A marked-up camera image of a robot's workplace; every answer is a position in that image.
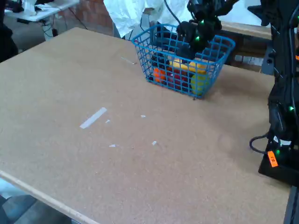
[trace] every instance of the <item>orange label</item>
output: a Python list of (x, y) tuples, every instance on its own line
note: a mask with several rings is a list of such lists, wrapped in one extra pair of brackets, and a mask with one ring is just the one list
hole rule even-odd
[(278, 167), (278, 163), (277, 163), (277, 161), (276, 161), (274, 152), (269, 151), (269, 152), (268, 152), (268, 157), (269, 157), (271, 166), (272, 166), (272, 167)]

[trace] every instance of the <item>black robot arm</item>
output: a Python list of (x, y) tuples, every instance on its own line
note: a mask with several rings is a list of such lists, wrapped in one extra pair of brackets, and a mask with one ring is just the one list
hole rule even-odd
[[(180, 22), (177, 28), (177, 33), (189, 45), (181, 47), (176, 54), (193, 59), (222, 28), (218, 16), (229, 13), (237, 1), (189, 0), (187, 8), (193, 19)], [(261, 0), (260, 6), (248, 10), (261, 18), (262, 26), (271, 25), (273, 51), (269, 57), (275, 78), (268, 98), (270, 129), (265, 135), (254, 137), (250, 147), (264, 154), (260, 173), (299, 186), (299, 73), (294, 40), (294, 29), (299, 23), (299, 0)], [(265, 151), (252, 146), (253, 141), (266, 137)], [(271, 164), (268, 152), (273, 152), (277, 166)]]

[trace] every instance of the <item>white sheet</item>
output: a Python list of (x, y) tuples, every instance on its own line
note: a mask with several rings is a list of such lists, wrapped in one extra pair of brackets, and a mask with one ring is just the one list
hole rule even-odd
[[(191, 19), (186, 7), (188, 0), (167, 0), (167, 3), (180, 21)], [(178, 25), (164, 5), (164, 0), (104, 0), (104, 4), (121, 36), (140, 24), (145, 8), (154, 9), (151, 13), (151, 21)], [(220, 20), (259, 26), (261, 20), (247, 10), (248, 6), (259, 4), (260, 0), (240, 0), (234, 5), (233, 10), (228, 15), (221, 16)]]

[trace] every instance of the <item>basket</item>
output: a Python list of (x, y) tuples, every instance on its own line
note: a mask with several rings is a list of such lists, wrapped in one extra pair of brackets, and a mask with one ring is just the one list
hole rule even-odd
[(215, 83), (235, 42), (216, 35), (194, 60), (189, 60), (175, 54), (188, 44), (175, 31), (176, 26), (158, 24), (132, 39), (142, 71), (151, 83), (202, 98)]

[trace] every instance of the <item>brick wall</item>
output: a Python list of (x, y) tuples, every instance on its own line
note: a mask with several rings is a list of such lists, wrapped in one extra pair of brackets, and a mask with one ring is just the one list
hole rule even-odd
[[(84, 23), (92, 23), (112, 28), (112, 20), (104, 5), (103, 0), (80, 0), (80, 3), (71, 8), (76, 16)], [(74, 15), (65, 10), (66, 18), (74, 18)]]

